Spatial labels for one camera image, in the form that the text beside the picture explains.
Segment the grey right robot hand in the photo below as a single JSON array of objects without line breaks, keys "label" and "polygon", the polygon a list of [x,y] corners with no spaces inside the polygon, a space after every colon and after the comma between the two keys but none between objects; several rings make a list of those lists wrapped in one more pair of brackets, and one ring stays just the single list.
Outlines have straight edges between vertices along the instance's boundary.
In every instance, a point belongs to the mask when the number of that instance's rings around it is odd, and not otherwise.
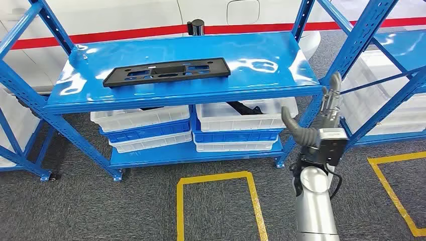
[{"label": "grey right robot hand", "polygon": [[329,89],[326,87],[322,88],[323,98],[321,110],[317,116],[318,120],[314,127],[301,127],[291,117],[289,109],[285,106],[282,107],[281,119],[297,144],[301,146],[319,147],[320,143],[324,140],[347,139],[343,129],[338,127],[341,83],[341,74],[335,72],[331,75]]}]

